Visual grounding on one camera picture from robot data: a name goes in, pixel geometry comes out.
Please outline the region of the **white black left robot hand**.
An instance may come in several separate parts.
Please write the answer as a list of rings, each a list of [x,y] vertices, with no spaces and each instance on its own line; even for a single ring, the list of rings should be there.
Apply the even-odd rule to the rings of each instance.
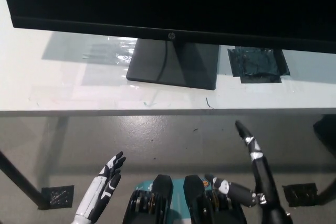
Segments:
[[[96,223],[109,203],[120,179],[126,157],[119,152],[93,179],[75,213],[72,224]]]

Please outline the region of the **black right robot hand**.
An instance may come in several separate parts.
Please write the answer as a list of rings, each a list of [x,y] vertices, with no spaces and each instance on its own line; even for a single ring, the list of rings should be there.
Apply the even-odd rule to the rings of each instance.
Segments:
[[[215,190],[237,203],[248,208],[258,205],[261,208],[262,223],[293,223],[291,215],[281,206],[270,166],[255,136],[241,121],[237,120],[235,126],[241,140],[248,149],[255,178],[255,190],[250,190],[242,185],[211,174],[205,174],[205,178]]]

